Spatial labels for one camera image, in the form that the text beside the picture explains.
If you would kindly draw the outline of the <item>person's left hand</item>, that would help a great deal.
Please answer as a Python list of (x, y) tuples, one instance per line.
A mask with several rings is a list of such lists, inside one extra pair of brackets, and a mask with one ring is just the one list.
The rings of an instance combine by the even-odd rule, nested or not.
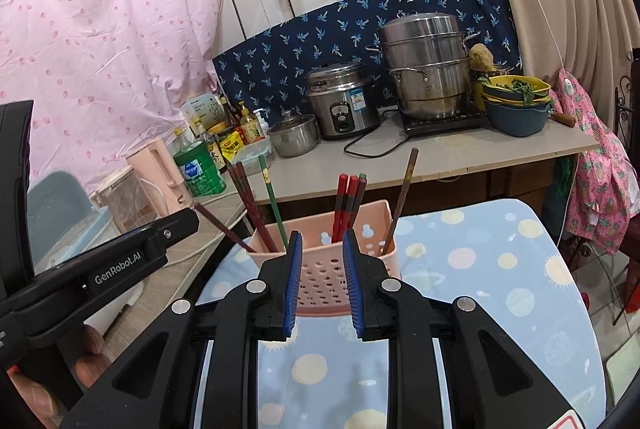
[(111, 365), (103, 353), (104, 345), (99, 331), (85, 324), (82, 350), (73, 366), (54, 348), (27, 366), (6, 370), (15, 390), (38, 419), (39, 428), (57, 428), (70, 408), (68, 400), (78, 400), (79, 394), (91, 388)]

